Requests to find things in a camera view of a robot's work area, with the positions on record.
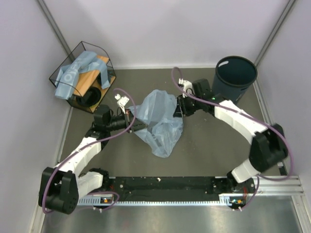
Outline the dark blue trash bin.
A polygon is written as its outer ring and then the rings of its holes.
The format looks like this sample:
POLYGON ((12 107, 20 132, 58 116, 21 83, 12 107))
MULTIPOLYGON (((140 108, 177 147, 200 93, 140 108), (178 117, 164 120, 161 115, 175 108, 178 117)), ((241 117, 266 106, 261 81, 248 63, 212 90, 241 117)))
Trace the dark blue trash bin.
POLYGON ((216 65, 212 91, 237 104, 257 75, 257 68, 250 60, 227 56, 216 65))

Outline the light blue printed trash bag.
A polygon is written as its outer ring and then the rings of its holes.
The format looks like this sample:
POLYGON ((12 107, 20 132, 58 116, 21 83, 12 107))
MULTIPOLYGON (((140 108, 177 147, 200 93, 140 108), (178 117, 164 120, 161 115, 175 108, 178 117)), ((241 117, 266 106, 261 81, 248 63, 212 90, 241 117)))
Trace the light blue printed trash bag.
POLYGON ((72 95, 82 97, 89 90, 97 77, 100 77, 100 89, 110 87, 107 57, 93 51, 82 52, 71 64, 60 67, 55 79, 55 96, 69 100, 72 95))

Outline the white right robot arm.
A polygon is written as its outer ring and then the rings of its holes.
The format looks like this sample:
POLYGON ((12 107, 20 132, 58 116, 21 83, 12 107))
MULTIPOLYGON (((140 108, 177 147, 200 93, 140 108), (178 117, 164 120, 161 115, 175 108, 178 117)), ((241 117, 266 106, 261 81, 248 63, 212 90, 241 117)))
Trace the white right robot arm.
POLYGON ((258 121, 233 101, 214 94, 206 79, 190 82, 179 79, 174 83, 182 92, 177 97, 176 116, 188 117, 202 110, 228 124, 250 144, 248 158, 227 174, 227 187, 240 191, 245 181, 260 175, 289 156, 283 128, 258 121))

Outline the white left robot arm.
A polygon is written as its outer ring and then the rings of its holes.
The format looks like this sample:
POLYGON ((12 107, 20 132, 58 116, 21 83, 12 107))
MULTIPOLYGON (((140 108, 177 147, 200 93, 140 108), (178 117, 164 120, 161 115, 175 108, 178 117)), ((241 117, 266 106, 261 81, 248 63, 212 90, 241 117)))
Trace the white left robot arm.
POLYGON ((94 190, 106 192, 110 188, 108 173, 93 168, 85 175, 83 169, 112 139, 111 132, 133 133, 148 127, 134 117, 134 111, 126 109, 115 116, 107 105, 100 105, 93 114, 91 128, 79 146, 63 162, 47 167, 41 175, 38 205, 45 213, 56 211, 71 214, 80 199, 94 190))

